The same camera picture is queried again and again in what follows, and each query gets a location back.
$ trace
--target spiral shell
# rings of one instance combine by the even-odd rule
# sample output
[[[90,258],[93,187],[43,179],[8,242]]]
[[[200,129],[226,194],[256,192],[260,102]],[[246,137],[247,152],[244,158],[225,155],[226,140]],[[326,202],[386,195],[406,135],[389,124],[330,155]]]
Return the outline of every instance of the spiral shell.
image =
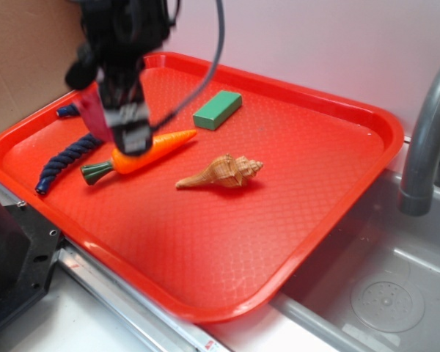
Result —
[[[176,183],[176,188],[216,184],[228,188],[243,187],[256,176],[263,163],[245,156],[234,159],[230,154],[219,156],[202,172]]]

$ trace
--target white wall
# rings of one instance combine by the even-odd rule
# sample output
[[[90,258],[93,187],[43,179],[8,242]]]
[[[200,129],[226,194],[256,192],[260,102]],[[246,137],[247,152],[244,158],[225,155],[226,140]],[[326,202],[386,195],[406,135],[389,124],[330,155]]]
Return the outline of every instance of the white wall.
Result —
[[[379,106],[411,135],[440,68],[440,0],[224,0],[224,8],[222,64]],[[216,36],[215,1],[184,0],[164,50],[211,60]]]

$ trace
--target sink drain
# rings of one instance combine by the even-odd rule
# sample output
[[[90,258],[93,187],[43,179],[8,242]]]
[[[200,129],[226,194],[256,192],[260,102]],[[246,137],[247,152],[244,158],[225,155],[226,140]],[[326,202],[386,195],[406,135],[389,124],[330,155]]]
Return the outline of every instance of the sink drain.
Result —
[[[424,315],[424,298],[413,284],[393,274],[367,276],[352,289],[352,308],[368,326],[384,332],[402,332]]]

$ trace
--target pink part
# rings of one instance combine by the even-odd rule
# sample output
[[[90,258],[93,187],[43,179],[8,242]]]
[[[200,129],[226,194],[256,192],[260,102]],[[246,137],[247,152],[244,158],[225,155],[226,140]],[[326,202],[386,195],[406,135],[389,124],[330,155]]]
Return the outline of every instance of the pink part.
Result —
[[[97,85],[93,84],[79,92],[79,99],[75,100],[74,104],[93,136],[105,142],[112,142],[112,131],[106,124],[103,105],[101,104],[97,88]]]

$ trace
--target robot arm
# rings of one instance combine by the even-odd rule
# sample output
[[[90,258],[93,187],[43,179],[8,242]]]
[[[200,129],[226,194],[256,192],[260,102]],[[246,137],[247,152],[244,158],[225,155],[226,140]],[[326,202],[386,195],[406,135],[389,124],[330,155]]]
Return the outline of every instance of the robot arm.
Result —
[[[166,0],[76,0],[87,41],[65,80],[73,89],[98,82],[104,122],[111,140],[127,155],[140,155],[152,145],[152,128],[139,75],[143,56],[162,46],[175,19]],[[177,1],[176,15],[180,0]]]

